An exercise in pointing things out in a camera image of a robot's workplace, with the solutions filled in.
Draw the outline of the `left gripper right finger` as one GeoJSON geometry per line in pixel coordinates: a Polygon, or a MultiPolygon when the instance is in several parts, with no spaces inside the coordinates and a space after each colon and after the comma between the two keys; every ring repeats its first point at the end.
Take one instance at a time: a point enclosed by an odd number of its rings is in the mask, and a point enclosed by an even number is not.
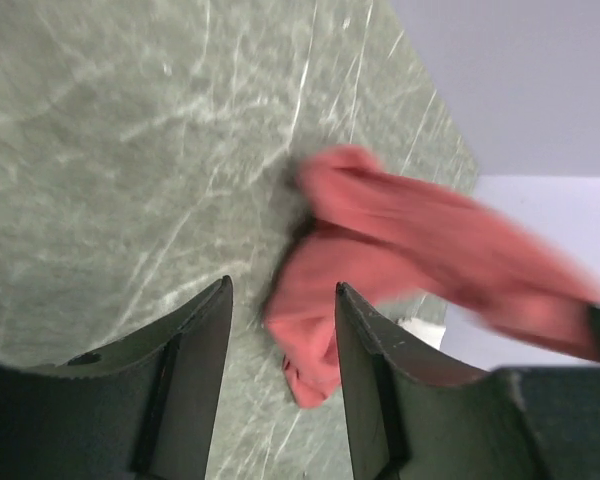
{"type": "Polygon", "coordinates": [[[600,479],[600,366],[486,372],[345,283],[335,324],[357,479],[600,479]]]}

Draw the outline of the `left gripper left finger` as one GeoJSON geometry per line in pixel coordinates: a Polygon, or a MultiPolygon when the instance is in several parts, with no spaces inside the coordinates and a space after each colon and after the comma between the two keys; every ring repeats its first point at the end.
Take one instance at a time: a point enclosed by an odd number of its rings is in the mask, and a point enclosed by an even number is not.
{"type": "Polygon", "coordinates": [[[0,479],[203,478],[232,310],[223,277],[64,364],[0,364],[0,479]]]}

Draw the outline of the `red t-shirt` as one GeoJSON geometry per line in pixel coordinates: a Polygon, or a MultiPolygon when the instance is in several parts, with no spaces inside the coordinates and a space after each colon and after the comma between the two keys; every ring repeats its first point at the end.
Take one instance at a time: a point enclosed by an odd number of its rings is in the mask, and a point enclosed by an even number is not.
{"type": "Polygon", "coordinates": [[[586,317],[600,287],[538,237],[469,197],[384,171],[362,147],[338,145],[297,175],[315,224],[285,262],[264,323],[283,351],[298,406],[340,386],[335,288],[370,302],[428,292],[479,314],[494,331],[600,362],[586,317]]]}

